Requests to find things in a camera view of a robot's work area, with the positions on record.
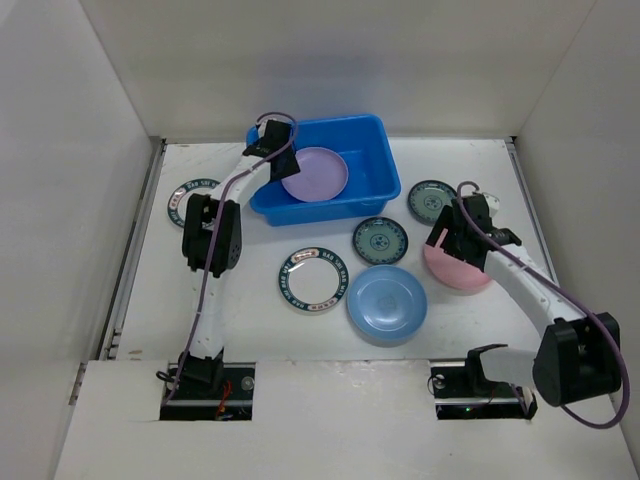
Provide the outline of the pink plastic plate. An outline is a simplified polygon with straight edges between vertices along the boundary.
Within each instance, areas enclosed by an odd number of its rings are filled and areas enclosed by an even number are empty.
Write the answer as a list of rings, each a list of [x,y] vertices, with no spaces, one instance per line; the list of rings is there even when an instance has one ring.
[[[444,252],[441,245],[446,233],[444,229],[435,246],[423,247],[425,264],[431,274],[445,286],[463,292],[478,292],[487,287],[492,282],[488,275]]]

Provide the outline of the purple plastic plate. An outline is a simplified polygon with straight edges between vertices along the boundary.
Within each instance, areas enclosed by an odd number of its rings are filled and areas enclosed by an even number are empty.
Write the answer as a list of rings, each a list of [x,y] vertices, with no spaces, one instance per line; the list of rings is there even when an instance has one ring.
[[[349,170],[338,153],[323,147],[307,147],[296,152],[300,171],[281,180],[284,189],[306,203],[329,201],[346,187]]]

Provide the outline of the white plate green lettered rim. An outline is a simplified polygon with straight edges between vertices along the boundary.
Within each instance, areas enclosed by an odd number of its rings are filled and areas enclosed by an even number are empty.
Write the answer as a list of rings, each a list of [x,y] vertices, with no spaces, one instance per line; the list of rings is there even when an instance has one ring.
[[[277,275],[283,300],[300,314],[318,315],[333,309],[346,295],[349,284],[344,260],[322,247],[306,247],[291,253]]]

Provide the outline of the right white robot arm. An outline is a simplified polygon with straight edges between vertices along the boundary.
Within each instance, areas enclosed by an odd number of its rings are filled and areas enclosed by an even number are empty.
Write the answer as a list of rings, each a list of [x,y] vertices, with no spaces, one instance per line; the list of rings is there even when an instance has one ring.
[[[468,352],[463,381],[477,395],[499,383],[536,390],[551,406],[618,391],[620,332],[608,313],[590,318],[535,264],[521,240],[496,228],[488,199],[472,194],[443,207],[426,241],[488,275],[506,291],[540,336],[535,350],[490,344]]]

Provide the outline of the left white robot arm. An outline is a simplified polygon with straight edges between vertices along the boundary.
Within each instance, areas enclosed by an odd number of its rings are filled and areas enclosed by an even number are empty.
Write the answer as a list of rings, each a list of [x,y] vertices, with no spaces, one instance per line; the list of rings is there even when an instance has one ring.
[[[225,333],[217,297],[220,277],[236,266],[242,253],[241,211],[263,186],[300,172],[294,150],[296,120],[268,112],[258,117],[255,127],[258,139],[243,150],[231,173],[212,192],[194,194],[187,202],[182,254],[201,283],[186,346],[176,371],[165,380],[166,400],[187,382],[206,396],[223,388],[225,372],[216,357],[224,348]]]

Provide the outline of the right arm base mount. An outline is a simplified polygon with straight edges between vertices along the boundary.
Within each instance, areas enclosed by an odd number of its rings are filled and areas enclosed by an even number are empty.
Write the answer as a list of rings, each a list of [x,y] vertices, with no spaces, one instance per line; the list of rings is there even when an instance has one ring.
[[[532,420],[538,411],[535,394],[506,382],[476,385],[464,360],[430,363],[427,388],[436,418],[445,420]]]

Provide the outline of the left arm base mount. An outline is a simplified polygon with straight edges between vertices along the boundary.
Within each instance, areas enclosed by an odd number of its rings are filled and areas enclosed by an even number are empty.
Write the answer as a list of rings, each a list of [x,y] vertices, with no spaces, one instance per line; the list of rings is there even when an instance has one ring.
[[[204,383],[183,375],[178,391],[160,407],[161,421],[251,421],[256,365],[219,364],[213,382]]]

